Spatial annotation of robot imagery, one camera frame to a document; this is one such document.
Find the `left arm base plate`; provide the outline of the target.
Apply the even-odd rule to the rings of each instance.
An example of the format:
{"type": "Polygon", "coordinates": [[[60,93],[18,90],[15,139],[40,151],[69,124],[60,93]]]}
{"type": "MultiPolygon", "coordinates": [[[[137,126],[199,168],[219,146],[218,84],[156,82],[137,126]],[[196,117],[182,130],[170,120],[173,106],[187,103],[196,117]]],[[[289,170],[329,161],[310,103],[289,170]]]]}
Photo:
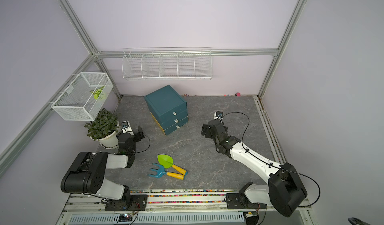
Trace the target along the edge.
{"type": "Polygon", "coordinates": [[[144,211],[147,206],[147,195],[131,195],[128,201],[111,200],[106,203],[106,212],[144,211]]]}

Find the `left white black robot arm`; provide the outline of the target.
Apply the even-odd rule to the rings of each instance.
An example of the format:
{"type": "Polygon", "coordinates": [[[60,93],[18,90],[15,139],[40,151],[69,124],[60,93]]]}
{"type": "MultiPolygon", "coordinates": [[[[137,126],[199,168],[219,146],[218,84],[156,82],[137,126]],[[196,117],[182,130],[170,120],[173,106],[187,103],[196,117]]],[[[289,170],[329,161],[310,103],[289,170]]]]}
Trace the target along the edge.
{"type": "Polygon", "coordinates": [[[87,194],[115,201],[130,201],[129,187],[109,181],[105,178],[105,172],[130,168],[137,153],[136,143],[144,139],[145,134],[140,126],[135,133],[130,126],[123,126],[122,133],[117,138],[119,147],[117,154],[79,153],[61,181],[62,192],[87,194]]]}

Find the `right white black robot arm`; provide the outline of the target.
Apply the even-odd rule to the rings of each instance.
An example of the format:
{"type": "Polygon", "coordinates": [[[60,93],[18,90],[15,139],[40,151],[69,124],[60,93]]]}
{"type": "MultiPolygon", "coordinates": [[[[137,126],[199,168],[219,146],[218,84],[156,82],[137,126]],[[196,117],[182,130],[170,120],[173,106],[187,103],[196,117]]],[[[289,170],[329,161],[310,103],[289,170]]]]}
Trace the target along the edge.
{"type": "Polygon", "coordinates": [[[240,194],[248,202],[270,205],[288,218],[307,197],[307,190],[293,165],[281,165],[256,153],[239,138],[228,135],[228,128],[221,120],[203,124],[201,135],[214,141],[218,153],[242,163],[267,183],[265,190],[253,183],[244,186],[240,194]]]}

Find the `teal three-drawer cabinet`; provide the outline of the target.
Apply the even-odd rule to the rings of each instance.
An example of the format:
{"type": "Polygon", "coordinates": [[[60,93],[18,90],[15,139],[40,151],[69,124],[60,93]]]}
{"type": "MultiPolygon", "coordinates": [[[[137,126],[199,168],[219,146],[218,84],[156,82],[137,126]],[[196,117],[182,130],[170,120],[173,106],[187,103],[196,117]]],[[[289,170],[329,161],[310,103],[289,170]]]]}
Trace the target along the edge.
{"type": "Polygon", "coordinates": [[[166,136],[189,122],[187,102],[170,85],[146,95],[145,101],[153,119],[166,136]]]}

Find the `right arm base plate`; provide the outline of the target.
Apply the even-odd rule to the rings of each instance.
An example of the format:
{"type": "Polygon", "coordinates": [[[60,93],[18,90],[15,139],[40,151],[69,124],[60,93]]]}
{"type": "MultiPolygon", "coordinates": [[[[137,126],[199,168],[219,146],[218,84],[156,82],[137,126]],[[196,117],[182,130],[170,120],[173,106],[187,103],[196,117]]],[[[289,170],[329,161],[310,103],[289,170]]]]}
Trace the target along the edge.
{"type": "Polygon", "coordinates": [[[259,210],[267,208],[265,204],[250,202],[244,195],[239,193],[226,194],[224,202],[228,210],[259,210]]]}

